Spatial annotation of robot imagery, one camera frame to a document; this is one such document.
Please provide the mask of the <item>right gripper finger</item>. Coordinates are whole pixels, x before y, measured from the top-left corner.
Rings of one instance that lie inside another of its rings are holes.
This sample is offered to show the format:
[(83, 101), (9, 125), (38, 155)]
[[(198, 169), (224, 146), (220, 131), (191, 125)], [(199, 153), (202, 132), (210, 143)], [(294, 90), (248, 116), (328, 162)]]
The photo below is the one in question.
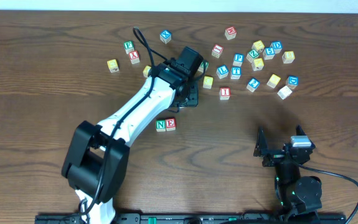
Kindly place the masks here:
[[(300, 125), (297, 125), (297, 127), (296, 127), (296, 136), (307, 136)], [(315, 148), (315, 144), (313, 142), (312, 142), (311, 148)]]
[(254, 157), (263, 157), (267, 155), (268, 151), (268, 144), (266, 141), (266, 137), (263, 131), (263, 128), (258, 128), (258, 134), (257, 134), (257, 142), (255, 145), (255, 150), (253, 153)]

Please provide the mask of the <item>green R block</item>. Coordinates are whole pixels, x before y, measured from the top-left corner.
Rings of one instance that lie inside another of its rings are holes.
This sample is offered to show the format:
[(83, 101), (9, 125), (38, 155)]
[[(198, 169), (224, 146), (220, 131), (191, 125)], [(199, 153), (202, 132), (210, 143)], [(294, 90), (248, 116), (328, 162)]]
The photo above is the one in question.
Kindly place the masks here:
[(205, 73), (205, 72), (207, 71), (207, 69), (208, 69), (208, 66), (209, 66), (209, 62), (208, 62), (207, 60), (204, 60), (204, 61), (200, 64), (200, 66), (199, 66), (199, 68), (197, 69), (197, 71), (200, 72), (200, 73)]

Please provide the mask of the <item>red E block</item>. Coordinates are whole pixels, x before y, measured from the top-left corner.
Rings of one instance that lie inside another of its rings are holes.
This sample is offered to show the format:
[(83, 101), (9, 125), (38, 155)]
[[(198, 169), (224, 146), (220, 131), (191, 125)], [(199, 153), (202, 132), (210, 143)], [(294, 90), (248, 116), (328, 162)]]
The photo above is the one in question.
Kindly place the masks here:
[(173, 131), (176, 129), (176, 120), (175, 118), (165, 119), (166, 131)]

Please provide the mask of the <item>green N block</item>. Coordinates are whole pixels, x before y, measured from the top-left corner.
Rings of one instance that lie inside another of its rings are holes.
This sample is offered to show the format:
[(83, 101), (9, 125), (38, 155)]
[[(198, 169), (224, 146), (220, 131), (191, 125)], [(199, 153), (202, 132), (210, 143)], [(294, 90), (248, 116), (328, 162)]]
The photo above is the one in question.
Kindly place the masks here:
[(166, 131), (166, 122), (164, 119), (156, 120), (156, 131), (157, 132)]

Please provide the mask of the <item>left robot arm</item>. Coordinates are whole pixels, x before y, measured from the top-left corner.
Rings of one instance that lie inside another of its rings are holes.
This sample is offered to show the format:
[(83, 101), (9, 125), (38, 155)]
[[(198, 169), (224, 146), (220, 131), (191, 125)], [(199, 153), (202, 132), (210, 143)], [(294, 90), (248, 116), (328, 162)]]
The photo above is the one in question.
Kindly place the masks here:
[(175, 97), (187, 96), (198, 80), (194, 75), (204, 58), (185, 47), (179, 58), (152, 67), (144, 85), (122, 108), (96, 125), (83, 121), (73, 133), (62, 166), (62, 176), (80, 197), (82, 223), (111, 223), (115, 217), (113, 197), (121, 187), (130, 147), (144, 128)]

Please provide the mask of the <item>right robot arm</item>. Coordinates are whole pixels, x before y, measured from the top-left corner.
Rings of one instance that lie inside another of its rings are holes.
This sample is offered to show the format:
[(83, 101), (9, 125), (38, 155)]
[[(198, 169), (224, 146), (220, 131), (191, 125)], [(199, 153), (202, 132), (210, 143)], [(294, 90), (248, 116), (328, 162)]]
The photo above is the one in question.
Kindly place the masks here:
[(263, 159), (262, 166), (275, 168), (275, 192), (282, 209), (276, 215), (287, 222), (295, 216), (315, 213), (322, 207), (321, 180), (314, 176), (301, 176), (300, 165), (310, 160), (315, 149), (301, 126), (281, 149), (270, 149), (262, 128), (258, 129), (253, 155)]

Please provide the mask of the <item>blue L block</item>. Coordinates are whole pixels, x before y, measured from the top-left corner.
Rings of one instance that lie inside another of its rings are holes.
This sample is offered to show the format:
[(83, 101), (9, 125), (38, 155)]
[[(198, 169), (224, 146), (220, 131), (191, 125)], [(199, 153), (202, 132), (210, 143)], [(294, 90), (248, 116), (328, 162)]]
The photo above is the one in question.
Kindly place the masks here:
[(229, 70), (226, 65), (222, 65), (217, 68), (216, 74), (220, 79), (223, 79), (228, 76)]

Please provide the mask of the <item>white block right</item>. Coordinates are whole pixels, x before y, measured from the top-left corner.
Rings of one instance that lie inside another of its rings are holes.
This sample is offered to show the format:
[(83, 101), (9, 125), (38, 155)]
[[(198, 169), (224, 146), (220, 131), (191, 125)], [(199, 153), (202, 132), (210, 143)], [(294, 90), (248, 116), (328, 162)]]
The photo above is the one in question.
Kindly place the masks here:
[(282, 99), (286, 99), (287, 97), (290, 96), (290, 94), (292, 94), (292, 90), (288, 87), (288, 86), (284, 86), (283, 88), (281, 88), (277, 95)]

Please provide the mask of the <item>red I block lower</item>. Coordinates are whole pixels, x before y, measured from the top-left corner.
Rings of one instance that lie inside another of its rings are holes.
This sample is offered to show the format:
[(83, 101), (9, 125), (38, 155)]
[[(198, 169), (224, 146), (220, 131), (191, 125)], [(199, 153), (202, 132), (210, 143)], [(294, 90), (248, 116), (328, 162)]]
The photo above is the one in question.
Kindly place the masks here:
[(230, 88), (225, 87), (225, 88), (221, 88), (219, 91), (219, 98), (220, 100), (228, 100), (231, 96), (231, 91)]

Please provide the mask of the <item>blue D block lower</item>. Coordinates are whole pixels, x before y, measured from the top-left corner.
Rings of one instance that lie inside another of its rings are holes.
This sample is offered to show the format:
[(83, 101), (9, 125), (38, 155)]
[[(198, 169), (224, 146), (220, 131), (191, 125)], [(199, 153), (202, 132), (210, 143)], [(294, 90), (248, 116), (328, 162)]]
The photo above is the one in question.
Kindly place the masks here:
[(292, 90), (294, 90), (299, 85), (299, 78), (296, 76), (290, 75), (286, 79), (286, 86)]

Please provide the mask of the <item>red block top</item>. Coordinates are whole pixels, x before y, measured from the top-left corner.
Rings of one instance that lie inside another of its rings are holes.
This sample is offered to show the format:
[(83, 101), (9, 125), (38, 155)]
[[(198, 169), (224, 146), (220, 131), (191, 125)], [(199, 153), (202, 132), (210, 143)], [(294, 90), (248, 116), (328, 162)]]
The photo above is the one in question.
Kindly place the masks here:
[(234, 26), (225, 29), (225, 37), (227, 40), (234, 39), (236, 35), (237, 35), (237, 30), (234, 28)]

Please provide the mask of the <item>green F block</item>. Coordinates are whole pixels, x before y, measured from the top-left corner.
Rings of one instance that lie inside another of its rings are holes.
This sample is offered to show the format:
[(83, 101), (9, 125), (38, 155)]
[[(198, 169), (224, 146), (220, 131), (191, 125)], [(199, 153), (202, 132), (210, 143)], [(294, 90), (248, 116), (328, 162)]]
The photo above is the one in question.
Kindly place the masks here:
[(134, 43), (131, 40), (124, 42), (123, 46), (126, 54), (129, 54), (130, 52), (134, 51)]

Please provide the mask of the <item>yellow block below Z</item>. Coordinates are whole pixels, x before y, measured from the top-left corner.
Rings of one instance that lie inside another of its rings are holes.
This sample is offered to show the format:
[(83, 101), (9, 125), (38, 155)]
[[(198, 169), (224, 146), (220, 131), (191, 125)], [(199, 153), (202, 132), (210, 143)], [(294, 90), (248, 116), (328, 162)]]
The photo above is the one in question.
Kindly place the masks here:
[(253, 71), (260, 71), (264, 67), (264, 62), (262, 58), (256, 58), (252, 61), (252, 69)]

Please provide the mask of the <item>yellow block top right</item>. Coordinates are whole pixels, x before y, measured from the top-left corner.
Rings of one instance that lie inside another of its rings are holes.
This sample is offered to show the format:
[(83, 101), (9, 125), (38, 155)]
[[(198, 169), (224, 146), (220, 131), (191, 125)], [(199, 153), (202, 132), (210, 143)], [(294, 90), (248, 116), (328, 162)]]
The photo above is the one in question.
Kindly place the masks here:
[(258, 40), (252, 44), (252, 49), (257, 51), (258, 53), (263, 52), (264, 48), (265, 48), (265, 45), (263, 44), (263, 42), (261, 40)]

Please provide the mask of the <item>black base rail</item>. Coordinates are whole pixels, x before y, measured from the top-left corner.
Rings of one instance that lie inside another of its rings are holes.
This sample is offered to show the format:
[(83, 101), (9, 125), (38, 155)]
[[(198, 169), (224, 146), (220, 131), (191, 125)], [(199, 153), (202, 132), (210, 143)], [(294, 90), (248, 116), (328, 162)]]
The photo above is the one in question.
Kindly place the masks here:
[(192, 214), (192, 215), (157, 215), (122, 213), (118, 214), (112, 224), (220, 224), (220, 223), (345, 223), (346, 216), (341, 214), (307, 214), (291, 217), (288, 220), (273, 217), (267, 213), (244, 213), (243, 215)]

